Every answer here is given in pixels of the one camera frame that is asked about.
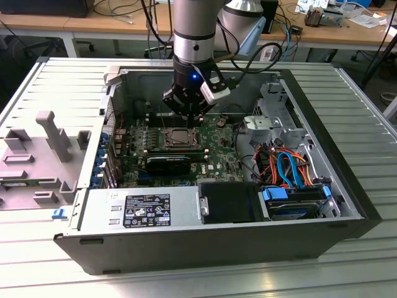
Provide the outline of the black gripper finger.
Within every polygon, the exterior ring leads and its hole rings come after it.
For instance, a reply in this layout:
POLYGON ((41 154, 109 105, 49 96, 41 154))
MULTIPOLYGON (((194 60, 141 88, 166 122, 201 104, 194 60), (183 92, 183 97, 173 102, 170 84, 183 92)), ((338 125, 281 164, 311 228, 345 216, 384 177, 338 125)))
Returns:
POLYGON ((193 126, 201 126, 204 115, 215 107, 202 94, 196 94, 193 101, 193 126))
POLYGON ((187 128, 192 128, 194 126, 190 94, 186 88, 172 86, 170 90, 163 94, 163 103, 176 115, 186 120, 187 128))

